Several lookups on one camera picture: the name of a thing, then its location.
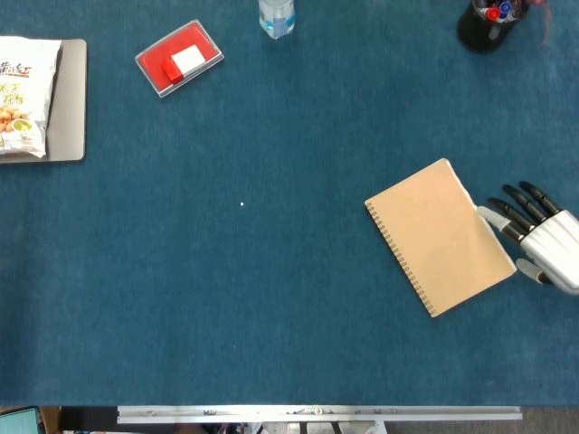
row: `kraft paper notebook cover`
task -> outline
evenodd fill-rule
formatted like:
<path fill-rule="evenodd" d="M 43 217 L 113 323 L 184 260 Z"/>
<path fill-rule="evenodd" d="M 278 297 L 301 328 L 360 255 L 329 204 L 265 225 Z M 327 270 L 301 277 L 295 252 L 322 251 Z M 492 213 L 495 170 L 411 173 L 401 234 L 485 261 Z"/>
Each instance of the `kraft paper notebook cover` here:
<path fill-rule="evenodd" d="M 365 206 L 431 316 L 516 271 L 446 159 Z"/>

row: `food package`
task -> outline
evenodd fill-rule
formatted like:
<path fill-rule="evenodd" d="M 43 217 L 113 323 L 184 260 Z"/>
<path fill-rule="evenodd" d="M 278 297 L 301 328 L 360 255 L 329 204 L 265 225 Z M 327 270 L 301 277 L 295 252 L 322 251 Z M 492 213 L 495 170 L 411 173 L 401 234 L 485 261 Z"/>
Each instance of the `food package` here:
<path fill-rule="evenodd" d="M 46 155 L 52 81 L 61 43 L 0 36 L 0 156 Z"/>

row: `gray tray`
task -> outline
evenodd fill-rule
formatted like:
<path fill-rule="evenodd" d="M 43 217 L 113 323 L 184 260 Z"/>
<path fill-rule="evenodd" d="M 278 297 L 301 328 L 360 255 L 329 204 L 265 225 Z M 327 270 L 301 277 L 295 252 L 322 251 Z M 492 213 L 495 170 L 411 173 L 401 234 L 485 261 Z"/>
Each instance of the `gray tray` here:
<path fill-rule="evenodd" d="M 0 156 L 0 165 L 80 161 L 86 149 L 87 43 L 62 41 L 46 130 L 46 156 Z"/>

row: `white robotic hand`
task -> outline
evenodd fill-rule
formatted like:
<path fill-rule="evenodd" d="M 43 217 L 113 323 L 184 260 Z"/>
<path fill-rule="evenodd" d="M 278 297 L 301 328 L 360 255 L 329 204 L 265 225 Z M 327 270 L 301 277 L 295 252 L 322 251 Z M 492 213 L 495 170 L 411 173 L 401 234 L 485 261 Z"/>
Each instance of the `white robotic hand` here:
<path fill-rule="evenodd" d="M 530 219 L 496 198 L 489 199 L 489 203 L 500 213 L 480 206 L 479 215 L 518 243 L 532 260 L 517 260 L 522 273 L 579 296 L 579 221 L 531 183 L 519 185 L 541 206 L 510 185 L 503 185 L 503 190 L 525 209 Z"/>

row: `table surface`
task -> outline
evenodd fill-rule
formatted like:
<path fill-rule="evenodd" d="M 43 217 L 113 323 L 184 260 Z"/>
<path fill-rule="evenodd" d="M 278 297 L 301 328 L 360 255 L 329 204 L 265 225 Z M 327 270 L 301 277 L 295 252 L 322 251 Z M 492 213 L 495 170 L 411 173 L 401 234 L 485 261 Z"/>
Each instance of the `table surface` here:
<path fill-rule="evenodd" d="M 579 404 L 579 298 L 516 275 L 431 319 L 364 207 L 448 157 L 578 213 L 579 4 L 477 55 L 465 0 L 298 2 L 276 42 L 218 3 L 3 5 L 86 39 L 89 94 L 84 162 L 0 171 L 0 402 Z M 225 61 L 161 100 L 134 56 L 193 18 Z"/>

